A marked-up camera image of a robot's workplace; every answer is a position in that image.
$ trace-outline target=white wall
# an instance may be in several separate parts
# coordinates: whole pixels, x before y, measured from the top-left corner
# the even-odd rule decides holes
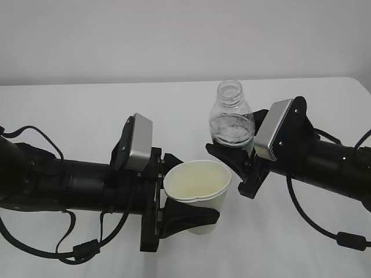
[[[370,0],[3,0],[0,85],[371,72]]]

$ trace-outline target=bottle opening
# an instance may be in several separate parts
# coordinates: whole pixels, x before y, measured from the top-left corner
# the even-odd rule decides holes
[[[243,99],[242,85],[236,80],[226,80],[219,84],[217,99],[224,105],[235,105]]]

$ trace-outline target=cup rim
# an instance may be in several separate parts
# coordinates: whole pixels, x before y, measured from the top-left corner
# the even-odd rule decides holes
[[[211,162],[211,163],[216,163],[216,164],[219,164],[219,165],[223,166],[226,169],[227,173],[229,174],[228,182],[225,184],[225,186],[223,186],[221,189],[219,189],[217,192],[215,192],[213,194],[208,194],[208,195],[204,195],[204,196],[195,196],[195,197],[192,197],[192,198],[175,198],[173,196],[170,196],[168,194],[168,192],[166,191],[166,186],[165,186],[165,181],[166,181],[166,178],[167,178],[168,174],[171,171],[173,171],[174,169],[176,169],[176,168],[178,168],[180,166],[183,166],[184,164],[190,164],[190,163],[194,163],[194,162]],[[230,185],[231,180],[232,180],[232,172],[228,169],[228,167],[226,165],[224,165],[224,164],[222,164],[220,162],[217,162],[217,161],[214,161],[214,160],[208,160],[208,159],[191,160],[191,161],[187,161],[187,162],[178,164],[177,166],[175,166],[174,168],[172,168],[167,173],[167,175],[163,179],[163,189],[165,190],[166,195],[168,197],[170,197],[171,199],[175,200],[175,201],[180,201],[182,203],[195,203],[195,202],[208,201],[208,200],[217,198],[218,196],[220,196],[221,194],[223,194],[228,189],[228,186]]]

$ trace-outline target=bottle neck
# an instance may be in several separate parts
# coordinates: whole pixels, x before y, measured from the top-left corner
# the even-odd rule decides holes
[[[244,100],[242,85],[236,80],[221,82],[217,89],[216,101],[224,107],[237,107]]]

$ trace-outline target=cable connector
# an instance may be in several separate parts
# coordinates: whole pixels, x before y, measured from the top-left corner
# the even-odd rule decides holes
[[[73,248],[73,253],[76,261],[99,254],[99,242],[97,239],[93,239],[89,242],[76,245]]]
[[[365,251],[367,247],[366,238],[364,236],[355,235],[353,233],[337,233],[336,242],[340,246],[352,248],[359,251]]]

